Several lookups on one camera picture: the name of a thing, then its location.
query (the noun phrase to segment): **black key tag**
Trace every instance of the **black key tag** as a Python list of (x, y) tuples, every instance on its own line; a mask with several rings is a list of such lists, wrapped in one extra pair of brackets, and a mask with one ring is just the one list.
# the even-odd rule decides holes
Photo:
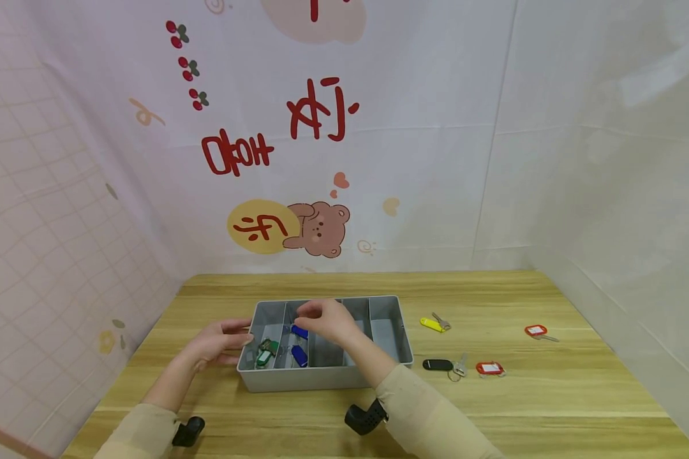
[(444, 358), (427, 358), (424, 361), (424, 368), (437, 372), (450, 372), (454, 368), (454, 363)]

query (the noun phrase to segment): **black wrist strap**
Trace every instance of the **black wrist strap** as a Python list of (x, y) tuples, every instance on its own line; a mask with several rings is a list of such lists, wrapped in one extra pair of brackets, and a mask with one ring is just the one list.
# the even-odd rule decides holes
[(371, 433), (383, 419), (387, 421), (388, 414), (383, 406), (380, 405), (380, 401), (375, 399), (367, 411), (364, 411), (357, 405), (350, 405), (350, 409), (346, 411), (344, 423), (350, 426), (350, 429), (354, 430), (359, 435), (367, 435)]

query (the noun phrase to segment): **heart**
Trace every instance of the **heart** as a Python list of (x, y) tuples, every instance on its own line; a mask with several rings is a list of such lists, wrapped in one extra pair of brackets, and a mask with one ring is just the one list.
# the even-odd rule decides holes
[(398, 198), (388, 198), (383, 201), (383, 212), (389, 217), (395, 217), (398, 215), (398, 206), (401, 204), (401, 200)]
[(345, 178), (344, 172), (338, 172), (334, 174), (334, 184), (338, 188), (349, 188), (350, 183)]

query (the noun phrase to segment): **yellow circle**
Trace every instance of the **yellow circle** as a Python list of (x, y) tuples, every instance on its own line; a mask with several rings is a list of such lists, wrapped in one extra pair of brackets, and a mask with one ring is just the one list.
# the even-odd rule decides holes
[(232, 209), (227, 232), (240, 247), (264, 255), (286, 250), (283, 241), (297, 237), (301, 225), (296, 214), (283, 204), (253, 199)]

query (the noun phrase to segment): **person's right hand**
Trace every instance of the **person's right hand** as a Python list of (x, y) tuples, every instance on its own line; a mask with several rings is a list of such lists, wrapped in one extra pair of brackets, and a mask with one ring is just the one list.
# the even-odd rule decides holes
[(346, 339), (362, 333), (350, 311), (333, 298), (308, 301), (299, 306), (296, 313), (299, 317), (294, 323), (298, 327), (321, 335), (340, 347), (344, 347)]

